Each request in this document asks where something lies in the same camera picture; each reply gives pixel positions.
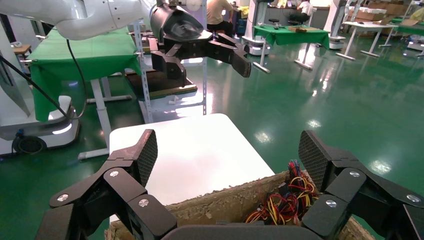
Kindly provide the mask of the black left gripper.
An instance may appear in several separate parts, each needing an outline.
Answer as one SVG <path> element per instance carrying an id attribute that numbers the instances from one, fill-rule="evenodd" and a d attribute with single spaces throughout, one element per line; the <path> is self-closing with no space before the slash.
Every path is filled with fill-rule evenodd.
<path id="1" fill-rule="evenodd" d="M 232 37 L 205 30 L 190 13 L 179 6 L 162 3 L 150 15 L 154 36 L 148 44 L 152 67 L 166 75 L 168 80 L 186 85 L 187 73 L 181 60 L 208 57 L 229 64 L 243 78 L 249 78 L 252 63 L 241 43 Z"/>

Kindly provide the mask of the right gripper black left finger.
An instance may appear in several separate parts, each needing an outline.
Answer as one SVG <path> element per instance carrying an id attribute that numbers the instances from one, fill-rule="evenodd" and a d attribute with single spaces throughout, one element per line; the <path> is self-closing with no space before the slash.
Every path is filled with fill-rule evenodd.
<path id="1" fill-rule="evenodd" d="M 137 240 L 160 240 L 176 218 L 146 185 L 158 157 L 154 130 L 133 146 L 113 151 L 93 175 L 59 191 L 36 233 L 38 240 L 86 240 L 110 216 L 117 216 Z"/>

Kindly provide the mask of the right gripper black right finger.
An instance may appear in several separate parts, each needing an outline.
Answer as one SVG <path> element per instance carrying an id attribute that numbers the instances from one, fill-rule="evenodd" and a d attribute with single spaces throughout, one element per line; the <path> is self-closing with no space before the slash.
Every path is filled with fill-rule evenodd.
<path id="1" fill-rule="evenodd" d="M 355 215 L 387 240 L 424 237 L 424 198 L 368 170 L 350 151 L 329 146 L 312 131 L 300 135 L 298 155 L 319 198 L 302 226 L 334 240 Z"/>

